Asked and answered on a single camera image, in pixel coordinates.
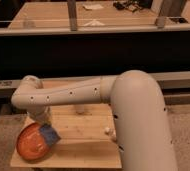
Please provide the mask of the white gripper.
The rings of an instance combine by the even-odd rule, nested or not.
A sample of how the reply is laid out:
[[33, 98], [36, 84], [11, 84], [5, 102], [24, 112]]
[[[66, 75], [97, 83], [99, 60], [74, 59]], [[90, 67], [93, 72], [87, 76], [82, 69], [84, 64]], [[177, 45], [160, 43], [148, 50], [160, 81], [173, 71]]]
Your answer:
[[41, 125], [51, 124], [51, 110], [49, 107], [30, 108], [28, 114], [32, 120]]

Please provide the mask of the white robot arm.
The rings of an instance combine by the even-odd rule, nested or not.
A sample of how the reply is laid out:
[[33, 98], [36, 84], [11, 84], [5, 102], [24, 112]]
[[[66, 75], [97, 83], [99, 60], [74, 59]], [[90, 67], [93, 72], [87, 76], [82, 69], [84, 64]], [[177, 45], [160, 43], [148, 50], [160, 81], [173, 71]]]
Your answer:
[[44, 88], [29, 75], [11, 101], [39, 123], [49, 120], [54, 105], [108, 103], [123, 171], [178, 171], [162, 90], [146, 72], [131, 70], [54, 88]]

